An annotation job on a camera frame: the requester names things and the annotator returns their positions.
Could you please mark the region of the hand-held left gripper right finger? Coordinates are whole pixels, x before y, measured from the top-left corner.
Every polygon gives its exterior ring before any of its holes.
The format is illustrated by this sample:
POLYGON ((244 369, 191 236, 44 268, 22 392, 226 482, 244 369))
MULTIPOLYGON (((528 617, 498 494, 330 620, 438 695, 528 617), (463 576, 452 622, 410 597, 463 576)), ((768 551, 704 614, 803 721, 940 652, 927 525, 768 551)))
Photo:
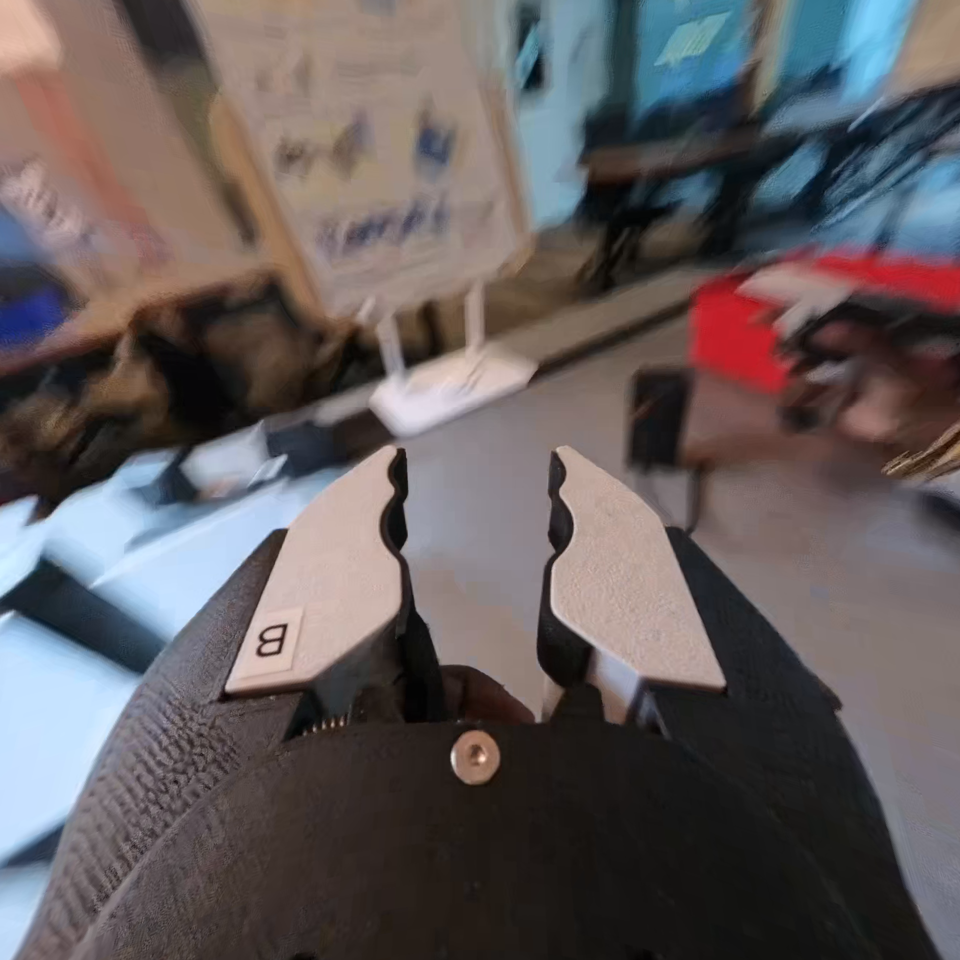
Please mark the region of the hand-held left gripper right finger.
POLYGON ((583 684, 613 724, 636 721, 654 688, 724 695, 724 671, 661 516, 571 446, 551 452, 548 497, 541 720, 583 684))

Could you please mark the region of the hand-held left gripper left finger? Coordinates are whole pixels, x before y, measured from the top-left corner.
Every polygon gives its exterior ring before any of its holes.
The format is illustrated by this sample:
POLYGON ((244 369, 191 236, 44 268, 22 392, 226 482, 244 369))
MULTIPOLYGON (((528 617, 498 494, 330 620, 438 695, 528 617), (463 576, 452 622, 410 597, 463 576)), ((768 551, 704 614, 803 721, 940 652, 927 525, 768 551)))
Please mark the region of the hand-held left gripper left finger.
POLYGON ((286 530, 224 684, 228 699, 307 692, 322 718, 386 690, 408 723, 445 718, 438 656, 416 610, 405 450, 388 444, 318 494, 286 530))

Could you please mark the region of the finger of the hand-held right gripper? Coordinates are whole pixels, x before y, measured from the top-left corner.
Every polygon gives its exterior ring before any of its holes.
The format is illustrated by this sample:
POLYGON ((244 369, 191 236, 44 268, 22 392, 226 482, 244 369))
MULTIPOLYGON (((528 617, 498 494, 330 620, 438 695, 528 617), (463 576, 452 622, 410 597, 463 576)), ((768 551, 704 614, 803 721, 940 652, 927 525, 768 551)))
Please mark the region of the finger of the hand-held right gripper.
POLYGON ((767 266, 751 273, 738 295, 765 303, 843 303, 857 289, 847 278, 811 266, 767 266))
POLYGON ((775 319, 775 334, 777 338, 797 338, 805 331, 812 330, 815 325, 827 317, 836 308, 845 306, 849 301, 848 295, 831 295, 826 297, 801 298, 785 306, 775 319))

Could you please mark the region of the red plastic bin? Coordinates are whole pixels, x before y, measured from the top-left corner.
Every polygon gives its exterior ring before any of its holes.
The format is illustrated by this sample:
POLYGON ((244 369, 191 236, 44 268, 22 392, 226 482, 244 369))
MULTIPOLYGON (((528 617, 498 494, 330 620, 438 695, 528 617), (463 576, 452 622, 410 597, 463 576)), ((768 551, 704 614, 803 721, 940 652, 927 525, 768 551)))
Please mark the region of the red plastic bin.
POLYGON ((689 311, 688 356, 694 369, 765 395, 775 395, 786 387, 788 366, 776 346, 779 305, 767 297, 739 291, 753 274, 779 267, 809 268, 926 306, 958 307, 957 260, 887 256, 851 248, 819 255, 794 252, 759 266, 738 267, 697 288, 689 311))

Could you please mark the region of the clear plastic bin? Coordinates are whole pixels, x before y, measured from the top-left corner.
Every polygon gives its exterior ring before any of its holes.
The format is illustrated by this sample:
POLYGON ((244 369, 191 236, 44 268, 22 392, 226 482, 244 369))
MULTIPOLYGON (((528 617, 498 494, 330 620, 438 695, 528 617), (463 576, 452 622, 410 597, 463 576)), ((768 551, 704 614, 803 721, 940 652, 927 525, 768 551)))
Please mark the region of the clear plastic bin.
POLYGON ((252 428, 135 457, 50 512, 2 505, 2 867, 49 857, 139 677, 364 445, 252 428))

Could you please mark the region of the black usb hub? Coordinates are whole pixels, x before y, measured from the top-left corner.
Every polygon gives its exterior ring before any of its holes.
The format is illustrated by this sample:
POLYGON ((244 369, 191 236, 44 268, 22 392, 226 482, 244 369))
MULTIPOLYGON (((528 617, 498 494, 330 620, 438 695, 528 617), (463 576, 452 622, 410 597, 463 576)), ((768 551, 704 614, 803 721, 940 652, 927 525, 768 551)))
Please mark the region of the black usb hub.
POLYGON ((649 367, 633 376, 627 421, 628 467, 642 473, 678 468, 693 387, 693 371, 687 367, 649 367))

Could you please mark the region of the person's right hand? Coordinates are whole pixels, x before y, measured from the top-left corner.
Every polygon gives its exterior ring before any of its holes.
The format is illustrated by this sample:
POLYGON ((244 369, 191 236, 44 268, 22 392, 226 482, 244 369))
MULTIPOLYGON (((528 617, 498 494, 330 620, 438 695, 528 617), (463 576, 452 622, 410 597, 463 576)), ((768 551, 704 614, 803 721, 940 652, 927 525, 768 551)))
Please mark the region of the person's right hand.
POLYGON ((795 433, 825 430, 889 450, 919 451, 958 423, 958 357, 863 355, 798 365, 777 414, 795 433))

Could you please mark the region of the person's left hand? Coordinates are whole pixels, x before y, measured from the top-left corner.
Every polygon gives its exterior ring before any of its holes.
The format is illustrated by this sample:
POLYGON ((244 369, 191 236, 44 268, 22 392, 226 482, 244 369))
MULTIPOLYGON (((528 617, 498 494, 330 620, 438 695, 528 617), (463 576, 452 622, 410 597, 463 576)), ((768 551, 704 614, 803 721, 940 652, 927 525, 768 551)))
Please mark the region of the person's left hand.
POLYGON ((474 724, 533 725, 535 714, 488 674, 465 665, 440 668, 450 719, 474 724))

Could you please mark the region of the dark desk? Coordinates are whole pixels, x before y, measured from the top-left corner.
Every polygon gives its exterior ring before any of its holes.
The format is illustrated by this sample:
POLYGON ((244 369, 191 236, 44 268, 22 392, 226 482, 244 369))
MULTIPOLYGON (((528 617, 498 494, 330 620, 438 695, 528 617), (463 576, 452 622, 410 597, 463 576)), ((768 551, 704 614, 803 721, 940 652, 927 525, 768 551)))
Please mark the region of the dark desk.
POLYGON ((700 216, 696 258, 727 258, 762 181, 808 141, 809 134, 765 134, 755 128, 714 136, 584 148, 577 167, 584 174, 578 213, 601 228, 591 257, 579 272, 582 289, 600 295, 616 285, 618 266, 640 251, 642 240, 677 212, 668 188, 703 174, 719 186, 700 216))

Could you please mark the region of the dark brown cloth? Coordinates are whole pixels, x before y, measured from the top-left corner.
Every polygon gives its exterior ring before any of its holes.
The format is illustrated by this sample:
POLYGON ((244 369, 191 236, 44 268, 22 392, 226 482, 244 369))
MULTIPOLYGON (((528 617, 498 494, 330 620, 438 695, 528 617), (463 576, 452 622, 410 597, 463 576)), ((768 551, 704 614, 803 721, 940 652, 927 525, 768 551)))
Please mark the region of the dark brown cloth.
POLYGON ((2 361, 2 503, 51 510, 131 455, 191 446, 330 393, 351 338, 272 270, 167 289, 120 329, 2 361))

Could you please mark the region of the instruction sign on white stand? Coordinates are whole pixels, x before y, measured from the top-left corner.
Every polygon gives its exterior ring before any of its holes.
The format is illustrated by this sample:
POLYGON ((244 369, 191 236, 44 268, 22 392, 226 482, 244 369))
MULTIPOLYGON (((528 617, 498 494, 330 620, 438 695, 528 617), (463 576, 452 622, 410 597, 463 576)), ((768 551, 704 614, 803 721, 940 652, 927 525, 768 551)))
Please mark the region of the instruction sign on white stand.
POLYGON ((417 436, 524 389, 485 297, 533 251, 505 82, 466 2, 197 2, 222 94, 320 307, 373 327, 368 405, 417 436))

